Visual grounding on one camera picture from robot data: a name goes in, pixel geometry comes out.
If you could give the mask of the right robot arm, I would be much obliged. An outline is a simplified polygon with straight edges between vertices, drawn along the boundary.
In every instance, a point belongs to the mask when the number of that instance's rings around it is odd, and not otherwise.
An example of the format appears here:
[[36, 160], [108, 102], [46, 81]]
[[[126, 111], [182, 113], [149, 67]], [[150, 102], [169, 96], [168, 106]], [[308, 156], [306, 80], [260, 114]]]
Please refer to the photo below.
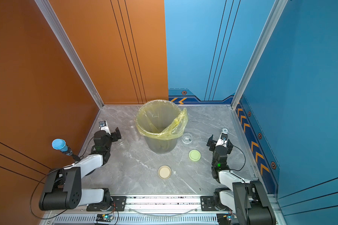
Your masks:
[[234, 147], [228, 134], [222, 132], [217, 141], [213, 137], [207, 141], [207, 147], [213, 152], [211, 173], [218, 183], [225, 186], [215, 190], [214, 206], [236, 215], [240, 225], [275, 225], [275, 213], [263, 184], [237, 175], [227, 165], [227, 157]]

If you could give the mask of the tall jar with clear lid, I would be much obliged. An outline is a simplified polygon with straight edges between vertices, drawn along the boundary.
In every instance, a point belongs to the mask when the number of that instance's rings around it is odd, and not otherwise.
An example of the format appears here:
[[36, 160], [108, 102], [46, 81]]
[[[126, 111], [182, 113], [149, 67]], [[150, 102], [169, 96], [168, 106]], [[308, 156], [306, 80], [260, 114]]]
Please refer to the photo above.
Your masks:
[[129, 131], [134, 141], [139, 141], [141, 139], [141, 136], [137, 130], [135, 121], [129, 121]]

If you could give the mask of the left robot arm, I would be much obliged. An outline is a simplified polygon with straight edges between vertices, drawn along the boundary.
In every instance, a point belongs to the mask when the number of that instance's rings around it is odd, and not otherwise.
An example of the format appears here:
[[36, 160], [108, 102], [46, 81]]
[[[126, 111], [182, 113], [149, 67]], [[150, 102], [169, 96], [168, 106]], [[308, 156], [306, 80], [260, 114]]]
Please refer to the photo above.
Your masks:
[[38, 203], [40, 210], [72, 210], [83, 205], [91, 211], [111, 209], [114, 203], [109, 189], [82, 188], [82, 178], [108, 162], [112, 143], [121, 138], [119, 128], [111, 133], [97, 131], [91, 154], [69, 167], [51, 171]]

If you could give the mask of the jar with green lid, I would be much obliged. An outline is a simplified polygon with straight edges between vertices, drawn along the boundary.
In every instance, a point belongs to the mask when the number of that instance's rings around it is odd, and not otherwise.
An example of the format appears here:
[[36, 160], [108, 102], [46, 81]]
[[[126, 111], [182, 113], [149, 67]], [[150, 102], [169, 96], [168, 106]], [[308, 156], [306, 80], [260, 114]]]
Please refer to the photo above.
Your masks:
[[193, 136], [190, 133], [184, 133], [182, 135], [182, 142], [185, 144], [190, 144], [193, 141]]

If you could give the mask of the cream jar lid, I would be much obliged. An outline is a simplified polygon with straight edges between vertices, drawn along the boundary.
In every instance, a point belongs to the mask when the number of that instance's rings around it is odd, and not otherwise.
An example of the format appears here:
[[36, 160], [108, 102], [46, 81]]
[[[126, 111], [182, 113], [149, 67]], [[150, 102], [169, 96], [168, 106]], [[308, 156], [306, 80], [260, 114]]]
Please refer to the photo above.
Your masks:
[[158, 176], [163, 180], [168, 179], [171, 176], [171, 174], [172, 174], [172, 170], [167, 165], [161, 166], [158, 169]]

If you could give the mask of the glass jar with tea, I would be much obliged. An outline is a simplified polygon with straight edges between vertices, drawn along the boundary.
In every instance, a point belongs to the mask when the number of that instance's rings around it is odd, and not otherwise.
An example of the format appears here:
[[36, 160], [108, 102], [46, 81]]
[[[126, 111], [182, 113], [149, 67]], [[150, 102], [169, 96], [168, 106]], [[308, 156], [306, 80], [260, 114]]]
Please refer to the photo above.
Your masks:
[[118, 141], [115, 142], [115, 144], [118, 149], [122, 149], [123, 151], [128, 150], [130, 148], [128, 141], [124, 137], [118, 139]]

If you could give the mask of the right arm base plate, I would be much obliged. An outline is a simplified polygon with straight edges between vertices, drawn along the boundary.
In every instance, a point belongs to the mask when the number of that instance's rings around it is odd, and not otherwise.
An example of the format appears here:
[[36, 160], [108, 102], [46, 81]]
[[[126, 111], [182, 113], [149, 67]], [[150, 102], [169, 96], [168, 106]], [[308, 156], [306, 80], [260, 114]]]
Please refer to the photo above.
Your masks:
[[216, 211], [215, 201], [213, 196], [201, 196], [201, 210], [202, 211]]

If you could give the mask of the green jar lid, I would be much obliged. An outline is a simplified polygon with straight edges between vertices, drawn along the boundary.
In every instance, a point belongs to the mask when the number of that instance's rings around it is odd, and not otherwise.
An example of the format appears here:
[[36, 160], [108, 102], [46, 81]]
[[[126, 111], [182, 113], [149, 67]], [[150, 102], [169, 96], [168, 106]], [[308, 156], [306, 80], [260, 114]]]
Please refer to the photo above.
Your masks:
[[191, 150], [189, 152], [189, 159], [193, 162], [197, 162], [201, 159], [201, 153], [198, 150]]

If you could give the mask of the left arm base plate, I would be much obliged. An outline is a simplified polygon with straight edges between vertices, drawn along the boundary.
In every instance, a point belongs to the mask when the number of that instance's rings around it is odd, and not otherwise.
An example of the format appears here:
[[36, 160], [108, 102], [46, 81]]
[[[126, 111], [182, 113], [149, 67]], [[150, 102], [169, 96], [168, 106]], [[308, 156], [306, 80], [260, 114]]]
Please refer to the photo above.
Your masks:
[[126, 206], [126, 196], [114, 196], [111, 197], [111, 204], [109, 203], [93, 203], [89, 204], [86, 208], [87, 211], [102, 211], [102, 212], [111, 212], [115, 211], [124, 211]]

